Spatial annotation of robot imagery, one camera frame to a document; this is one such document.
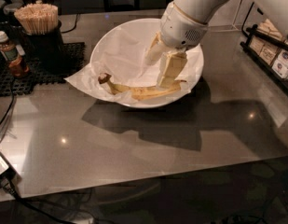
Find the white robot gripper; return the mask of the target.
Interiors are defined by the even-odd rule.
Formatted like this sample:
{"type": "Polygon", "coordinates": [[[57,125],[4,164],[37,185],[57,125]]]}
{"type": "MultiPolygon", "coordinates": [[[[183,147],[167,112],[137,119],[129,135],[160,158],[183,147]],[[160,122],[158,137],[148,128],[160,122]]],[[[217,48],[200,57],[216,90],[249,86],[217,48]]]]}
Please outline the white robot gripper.
{"type": "Polygon", "coordinates": [[[160,21],[160,32],[156,33],[144,56],[144,63],[148,65],[161,58],[157,80],[159,88],[168,89],[187,63],[185,52],[166,51],[196,47],[207,30],[208,24],[192,20],[174,2],[168,4],[160,21]]]}

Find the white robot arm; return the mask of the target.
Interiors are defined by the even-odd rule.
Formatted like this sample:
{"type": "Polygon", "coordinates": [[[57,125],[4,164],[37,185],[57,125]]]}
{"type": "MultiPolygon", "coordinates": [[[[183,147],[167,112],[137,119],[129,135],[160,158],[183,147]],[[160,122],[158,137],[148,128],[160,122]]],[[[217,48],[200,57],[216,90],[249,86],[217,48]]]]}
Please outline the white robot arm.
{"type": "MultiPolygon", "coordinates": [[[[173,53],[185,53],[196,47],[208,29],[215,12],[229,0],[173,0],[162,15],[159,31],[144,62],[155,64],[173,53]]],[[[288,37],[288,0],[253,0],[288,37]]]]}

